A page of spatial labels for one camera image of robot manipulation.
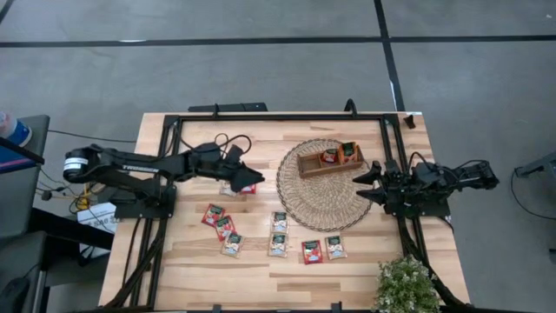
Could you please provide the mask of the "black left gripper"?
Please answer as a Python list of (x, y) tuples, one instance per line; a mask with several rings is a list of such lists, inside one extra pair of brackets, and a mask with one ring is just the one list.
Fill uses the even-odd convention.
[(242, 188), (265, 181), (262, 173), (243, 166), (237, 169), (222, 156), (216, 143), (204, 143), (188, 152), (188, 170), (191, 176), (202, 176), (216, 180), (231, 180), (235, 175), (241, 179), (230, 182), (234, 193), (240, 193)]

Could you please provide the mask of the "blue board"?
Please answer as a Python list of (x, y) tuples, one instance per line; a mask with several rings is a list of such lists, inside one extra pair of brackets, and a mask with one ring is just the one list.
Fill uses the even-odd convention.
[(0, 146), (0, 174), (36, 167), (37, 162), (9, 148)]

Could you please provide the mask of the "green plant white flowers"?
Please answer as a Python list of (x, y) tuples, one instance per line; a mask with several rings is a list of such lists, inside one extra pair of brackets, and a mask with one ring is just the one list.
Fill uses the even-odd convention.
[(375, 307), (381, 313), (440, 313), (434, 278), (422, 262), (404, 256), (379, 264)]

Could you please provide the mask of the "black computer mouse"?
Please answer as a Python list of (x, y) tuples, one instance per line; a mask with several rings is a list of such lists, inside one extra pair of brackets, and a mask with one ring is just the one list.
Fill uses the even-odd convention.
[(21, 313), (30, 288), (26, 277), (17, 277), (9, 281), (0, 292), (0, 313)]

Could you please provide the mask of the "grey desk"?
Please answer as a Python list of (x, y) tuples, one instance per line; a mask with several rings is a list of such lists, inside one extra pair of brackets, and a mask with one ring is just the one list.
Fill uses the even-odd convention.
[[(33, 131), (26, 149), (43, 155), (50, 117), (38, 115), (23, 117), (22, 121)], [(20, 236), (29, 225), (39, 167), (0, 174), (0, 239)]]

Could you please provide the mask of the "white cardboard box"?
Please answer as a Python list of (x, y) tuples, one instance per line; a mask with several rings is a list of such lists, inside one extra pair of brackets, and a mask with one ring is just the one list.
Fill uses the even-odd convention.
[[(100, 203), (90, 207), (88, 210), (79, 211), (77, 213), (77, 221), (80, 224), (88, 225), (114, 235), (117, 229), (115, 213), (116, 206), (114, 204)], [(83, 243), (79, 244), (79, 251), (81, 256), (86, 259), (94, 259), (109, 253), (109, 250), (85, 245)]]

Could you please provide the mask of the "wooden compartment tea box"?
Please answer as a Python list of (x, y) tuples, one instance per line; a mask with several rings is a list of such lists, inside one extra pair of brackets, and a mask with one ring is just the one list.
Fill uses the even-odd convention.
[[(326, 148), (324, 150), (339, 149), (340, 145), (341, 143), (338, 143), (333, 148)], [(310, 178), (315, 176), (323, 176), (323, 175), (340, 173), (348, 170), (356, 170), (359, 169), (364, 164), (364, 157), (361, 153), (361, 149), (359, 145), (358, 145), (359, 161), (356, 163), (342, 164), (341, 161), (339, 160), (337, 164), (325, 164), (321, 161), (321, 154), (324, 150), (312, 154), (299, 155), (297, 157), (298, 169), (301, 178)]]

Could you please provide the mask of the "round woven straw placemat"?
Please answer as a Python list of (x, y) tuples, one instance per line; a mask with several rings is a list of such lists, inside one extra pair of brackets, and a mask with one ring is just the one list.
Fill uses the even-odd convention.
[(364, 187), (353, 179), (369, 170), (367, 162), (356, 170), (301, 178), (297, 157), (333, 148), (334, 139), (310, 139), (297, 144), (281, 160), (276, 174), (278, 197), (298, 224), (311, 230), (333, 232), (353, 226), (365, 217), (371, 203), (356, 192)]

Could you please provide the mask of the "grey stand foot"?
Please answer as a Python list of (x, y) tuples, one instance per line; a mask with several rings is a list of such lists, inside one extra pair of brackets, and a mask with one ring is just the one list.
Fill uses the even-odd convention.
[(546, 172), (556, 179), (556, 151), (514, 169), (517, 177), (528, 177), (534, 172)]

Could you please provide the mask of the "bottle with blue label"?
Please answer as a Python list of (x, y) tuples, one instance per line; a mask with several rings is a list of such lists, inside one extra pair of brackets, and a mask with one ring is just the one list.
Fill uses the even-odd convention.
[(0, 137), (24, 147), (32, 138), (32, 129), (11, 114), (0, 111)]

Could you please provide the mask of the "orange peach tea bag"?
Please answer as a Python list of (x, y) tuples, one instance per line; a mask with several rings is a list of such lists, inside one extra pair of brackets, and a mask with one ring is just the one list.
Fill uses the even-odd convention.
[(357, 143), (342, 143), (338, 149), (338, 156), (342, 164), (358, 162), (359, 156)]

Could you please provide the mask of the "flat black bar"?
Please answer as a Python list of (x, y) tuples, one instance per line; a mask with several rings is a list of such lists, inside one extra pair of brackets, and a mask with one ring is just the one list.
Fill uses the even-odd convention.
[(227, 103), (188, 107), (188, 112), (255, 112), (268, 111), (265, 103)]

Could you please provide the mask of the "black rod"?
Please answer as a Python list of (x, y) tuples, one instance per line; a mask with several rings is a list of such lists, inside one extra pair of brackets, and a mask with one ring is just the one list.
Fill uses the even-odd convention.
[(29, 151), (29, 150), (26, 150), (25, 148), (20, 147), (19, 145), (14, 144), (9, 139), (0, 137), (0, 146), (3, 146), (4, 148), (7, 148), (9, 150), (12, 150), (12, 151), (16, 152), (17, 154), (19, 154), (21, 156), (24, 156), (24, 157), (28, 158), (29, 160), (32, 160), (35, 163), (44, 164), (44, 159), (41, 156), (39, 156), (39, 155)]

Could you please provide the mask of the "black aluminium table frame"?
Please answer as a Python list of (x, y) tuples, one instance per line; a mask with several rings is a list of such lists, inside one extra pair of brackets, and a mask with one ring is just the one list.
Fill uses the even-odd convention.
[[(343, 230), (346, 258), (306, 265), (301, 243), (324, 241), (326, 234), (291, 222), (286, 257), (268, 255), (271, 216), (282, 210), (276, 191), (281, 160), (295, 145), (312, 138), (358, 143), (365, 157), (383, 157), (379, 124), (346, 114), (252, 112), (245, 120), (228, 113), (218, 120), (191, 114), (184, 124), (186, 142), (204, 143), (216, 135), (244, 134), (251, 151), (245, 163), (265, 181), (255, 194), (224, 196), (212, 179), (194, 178), (177, 188), (174, 215), (169, 219), (158, 277), (139, 282), (139, 300), (155, 299), (159, 310), (320, 310), (342, 302), (344, 310), (365, 310), (375, 303), (379, 264), (401, 253), (396, 220), (373, 206), (354, 226)], [(202, 223), (210, 204), (225, 209), (236, 233), (244, 236), (239, 258), (224, 256), (215, 227)]]

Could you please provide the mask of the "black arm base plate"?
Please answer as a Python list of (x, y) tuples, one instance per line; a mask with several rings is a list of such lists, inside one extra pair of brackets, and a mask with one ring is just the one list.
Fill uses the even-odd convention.
[(115, 218), (148, 218), (164, 219), (174, 215), (176, 190), (164, 192), (160, 198), (139, 199), (131, 194), (123, 197), (123, 193), (116, 193), (109, 200), (116, 206)]
[(387, 214), (414, 218), (417, 216), (448, 216), (447, 199), (452, 191), (433, 185), (408, 185), (387, 192), (384, 210)]

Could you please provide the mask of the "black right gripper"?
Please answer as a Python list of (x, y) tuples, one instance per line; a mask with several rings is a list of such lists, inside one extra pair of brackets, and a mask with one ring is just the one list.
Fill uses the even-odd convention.
[(381, 187), (371, 190), (358, 190), (356, 194), (367, 200), (384, 204), (415, 204), (415, 179), (411, 171), (400, 169), (395, 160), (385, 162), (386, 169), (382, 178), (381, 164), (372, 161), (368, 173), (353, 179), (354, 183), (374, 185), (381, 183)]

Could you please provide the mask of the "silver packet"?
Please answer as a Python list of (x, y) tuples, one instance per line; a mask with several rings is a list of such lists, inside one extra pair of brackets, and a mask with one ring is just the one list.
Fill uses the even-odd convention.
[(231, 233), (223, 242), (221, 253), (224, 256), (239, 258), (244, 244), (244, 236), (238, 233)]

